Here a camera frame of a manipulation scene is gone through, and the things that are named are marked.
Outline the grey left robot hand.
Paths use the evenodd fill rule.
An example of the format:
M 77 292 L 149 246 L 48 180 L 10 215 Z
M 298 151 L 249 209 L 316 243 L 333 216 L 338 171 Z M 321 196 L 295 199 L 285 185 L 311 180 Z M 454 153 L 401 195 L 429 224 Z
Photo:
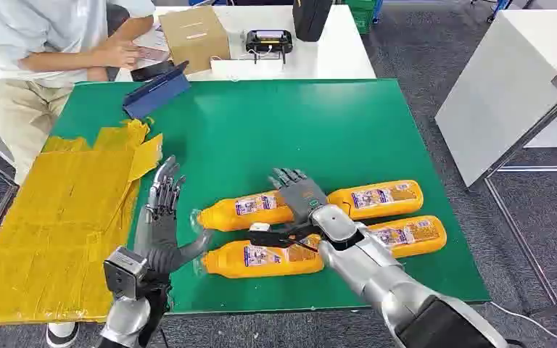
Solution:
M 169 279 L 171 273 L 209 250 L 214 230 L 203 228 L 191 216 L 198 230 L 194 241 L 179 245 L 176 238 L 177 205 L 186 180 L 177 177 L 180 165 L 169 156 L 154 174 L 146 204 L 141 208 L 134 242 L 134 252 L 147 260 L 152 274 Z

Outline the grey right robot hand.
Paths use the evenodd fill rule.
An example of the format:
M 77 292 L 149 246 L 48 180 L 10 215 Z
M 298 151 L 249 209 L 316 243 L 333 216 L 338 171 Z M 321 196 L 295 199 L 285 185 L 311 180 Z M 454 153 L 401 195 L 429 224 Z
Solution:
M 318 184 L 299 169 L 275 167 L 268 180 L 292 211 L 296 225 L 309 223 L 310 214 L 328 204 L 327 196 Z

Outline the person's hand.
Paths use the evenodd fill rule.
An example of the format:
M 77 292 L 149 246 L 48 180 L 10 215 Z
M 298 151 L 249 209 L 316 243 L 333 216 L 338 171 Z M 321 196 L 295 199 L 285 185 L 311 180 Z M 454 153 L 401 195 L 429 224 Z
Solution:
M 141 49 L 131 41 L 106 41 L 100 49 L 101 61 L 107 67 L 136 68 Z

